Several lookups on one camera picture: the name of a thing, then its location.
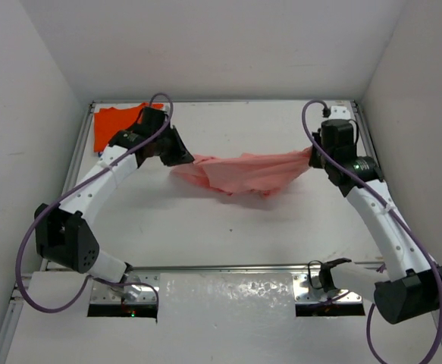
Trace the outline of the pink t-shirt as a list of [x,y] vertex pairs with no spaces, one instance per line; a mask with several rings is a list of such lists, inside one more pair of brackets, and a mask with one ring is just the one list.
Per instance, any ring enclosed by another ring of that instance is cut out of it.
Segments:
[[286,189],[309,170],[312,149],[282,154],[243,153],[236,158],[196,155],[191,164],[171,173],[186,182],[228,196],[257,194],[263,198]]

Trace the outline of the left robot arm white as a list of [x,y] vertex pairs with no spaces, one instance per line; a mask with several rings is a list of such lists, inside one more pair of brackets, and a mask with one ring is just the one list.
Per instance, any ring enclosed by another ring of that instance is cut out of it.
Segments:
[[80,274],[121,283],[129,265],[100,247],[92,225],[120,184],[152,157],[167,167],[193,162],[169,114],[148,106],[140,111],[139,121],[110,139],[99,160],[65,198],[36,210],[38,254]]

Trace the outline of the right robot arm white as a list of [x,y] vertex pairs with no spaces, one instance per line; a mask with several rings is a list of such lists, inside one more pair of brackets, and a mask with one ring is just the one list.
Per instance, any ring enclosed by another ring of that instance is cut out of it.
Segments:
[[321,264],[319,288],[326,293],[347,289],[373,302],[383,318],[396,324],[440,308],[434,272],[414,240],[395,220],[390,194],[376,161],[359,156],[353,125],[329,119],[313,133],[322,151],[313,151],[314,168],[322,168],[329,181],[359,213],[386,266],[386,274],[360,268],[348,258]]

